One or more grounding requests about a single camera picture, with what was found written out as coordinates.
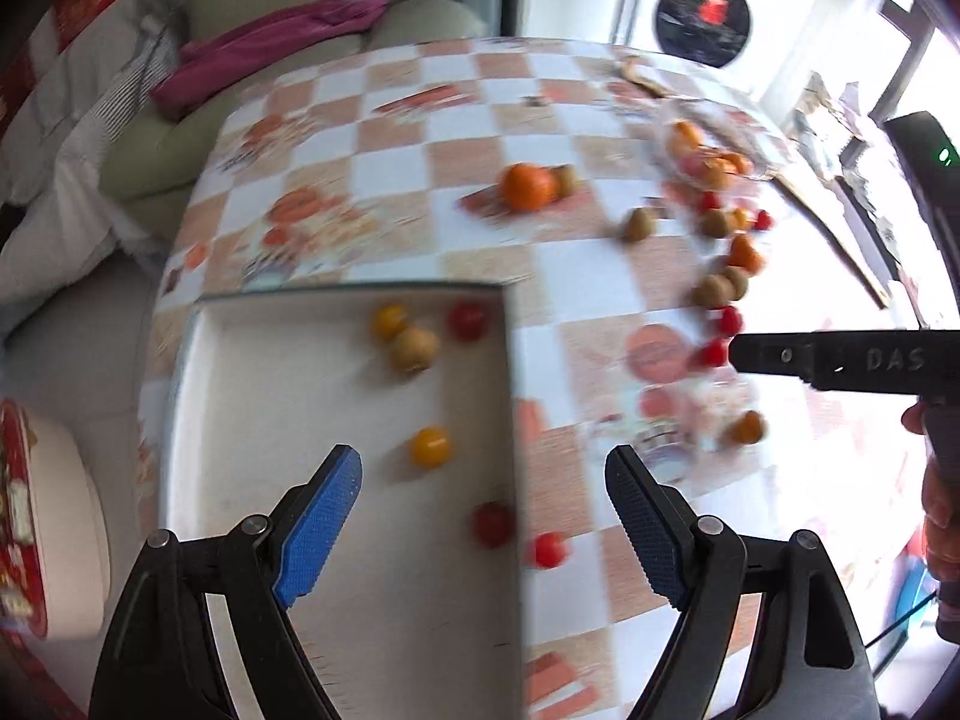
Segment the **person's hand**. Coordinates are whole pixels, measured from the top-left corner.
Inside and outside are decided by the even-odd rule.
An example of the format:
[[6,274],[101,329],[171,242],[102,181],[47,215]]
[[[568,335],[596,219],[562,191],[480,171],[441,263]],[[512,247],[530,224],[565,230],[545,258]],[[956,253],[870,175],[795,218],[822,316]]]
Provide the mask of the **person's hand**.
[[908,433],[923,436],[929,445],[923,488],[921,488],[926,564],[929,572],[940,583],[952,583],[958,580],[958,556],[960,556],[957,507],[955,507],[950,486],[940,473],[939,458],[934,450],[934,439],[928,434],[926,427],[927,414],[928,404],[918,400],[901,415],[901,424]]

